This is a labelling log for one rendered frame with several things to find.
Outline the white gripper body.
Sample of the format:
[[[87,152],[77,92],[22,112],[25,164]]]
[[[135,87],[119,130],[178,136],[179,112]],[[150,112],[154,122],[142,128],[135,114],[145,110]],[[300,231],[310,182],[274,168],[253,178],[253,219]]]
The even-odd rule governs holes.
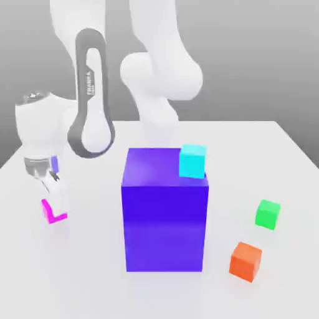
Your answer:
[[[51,174],[41,177],[41,181],[47,188],[46,199],[52,208],[53,215],[59,216],[67,213],[67,192],[64,182],[59,177],[53,177]]]

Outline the small green cube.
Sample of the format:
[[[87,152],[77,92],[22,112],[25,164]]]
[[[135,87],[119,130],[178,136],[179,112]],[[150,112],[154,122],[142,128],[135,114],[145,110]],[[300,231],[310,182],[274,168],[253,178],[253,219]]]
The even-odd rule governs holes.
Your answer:
[[[281,205],[268,200],[261,200],[255,215],[255,225],[274,230]]]

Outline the small magenta cube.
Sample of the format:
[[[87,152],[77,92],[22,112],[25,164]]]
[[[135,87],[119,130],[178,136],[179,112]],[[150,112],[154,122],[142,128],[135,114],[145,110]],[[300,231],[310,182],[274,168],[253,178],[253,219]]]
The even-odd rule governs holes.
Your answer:
[[[41,204],[42,204],[42,210],[43,210],[44,216],[47,219],[47,222],[49,224],[53,224],[55,222],[62,221],[68,217],[66,212],[63,214],[60,214],[58,216],[54,216],[53,210],[46,199],[42,199]]]

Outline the small orange cube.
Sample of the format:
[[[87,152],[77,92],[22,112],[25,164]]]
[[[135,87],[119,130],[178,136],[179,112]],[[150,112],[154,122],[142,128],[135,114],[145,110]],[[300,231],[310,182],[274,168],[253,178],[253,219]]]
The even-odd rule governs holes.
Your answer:
[[[229,273],[248,282],[253,282],[259,271],[262,250],[239,242],[231,255]]]

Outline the small cyan cube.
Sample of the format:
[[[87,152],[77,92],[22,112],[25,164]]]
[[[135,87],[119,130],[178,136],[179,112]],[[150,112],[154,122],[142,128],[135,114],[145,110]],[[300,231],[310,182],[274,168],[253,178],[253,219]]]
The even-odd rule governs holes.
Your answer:
[[[179,176],[204,179],[207,147],[183,145],[179,152]]]

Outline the large purple box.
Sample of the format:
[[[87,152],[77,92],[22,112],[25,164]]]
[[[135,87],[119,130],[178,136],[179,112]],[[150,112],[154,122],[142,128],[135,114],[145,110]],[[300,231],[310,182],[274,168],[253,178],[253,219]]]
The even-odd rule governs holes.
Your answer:
[[[126,269],[200,272],[209,183],[179,176],[178,148],[129,148],[121,182]]]

